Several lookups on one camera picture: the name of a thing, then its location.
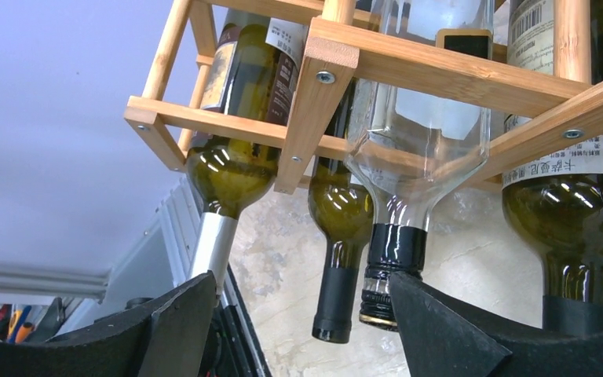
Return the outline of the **green wine bottle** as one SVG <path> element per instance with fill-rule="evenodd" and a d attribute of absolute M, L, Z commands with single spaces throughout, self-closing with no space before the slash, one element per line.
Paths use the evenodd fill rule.
<path fill-rule="evenodd" d="M 200 109 L 287 125 L 307 29 L 287 20 L 228 11 Z M 211 271 L 223 292 L 239 216 L 272 186 L 280 149 L 200 131 L 186 162 L 203 202 L 191 276 Z"/>

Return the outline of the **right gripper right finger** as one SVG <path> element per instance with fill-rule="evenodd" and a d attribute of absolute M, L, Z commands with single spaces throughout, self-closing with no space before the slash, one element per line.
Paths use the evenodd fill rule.
<path fill-rule="evenodd" d="M 391 275 L 390 296 L 413 376 L 603 376 L 603 332 L 544 331 L 402 272 Z"/>

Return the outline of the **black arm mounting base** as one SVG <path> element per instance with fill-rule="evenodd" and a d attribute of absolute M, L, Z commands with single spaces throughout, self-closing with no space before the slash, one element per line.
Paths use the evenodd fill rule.
<path fill-rule="evenodd" d="M 231 269 L 213 311 L 198 375 L 272 376 Z"/>

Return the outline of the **clear liquor bottle black cap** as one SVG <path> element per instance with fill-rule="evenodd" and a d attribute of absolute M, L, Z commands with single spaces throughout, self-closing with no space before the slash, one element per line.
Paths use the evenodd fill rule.
<path fill-rule="evenodd" d="M 488 59 L 492 1 L 376 1 L 369 28 Z M 389 278 L 419 277 L 433 207 L 488 158 L 488 108 L 376 81 L 356 82 L 346 162 L 371 194 L 374 225 L 359 319 L 398 329 Z"/>

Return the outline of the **dark labelled wine bottle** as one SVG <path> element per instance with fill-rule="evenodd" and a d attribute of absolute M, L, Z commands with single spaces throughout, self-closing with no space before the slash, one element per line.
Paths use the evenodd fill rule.
<path fill-rule="evenodd" d="M 590 1 L 591 82 L 603 81 L 603 1 Z M 553 1 L 511 1 L 506 62 L 553 74 Z M 603 135 L 507 171 L 502 210 L 544 267 L 543 329 L 603 331 Z"/>

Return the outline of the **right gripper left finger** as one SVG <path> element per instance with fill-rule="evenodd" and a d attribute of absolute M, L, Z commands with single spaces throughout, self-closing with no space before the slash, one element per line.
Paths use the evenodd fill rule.
<path fill-rule="evenodd" d="M 0 376 L 196 376 L 215 293 L 213 274 L 203 273 L 47 342 L 0 342 Z"/>

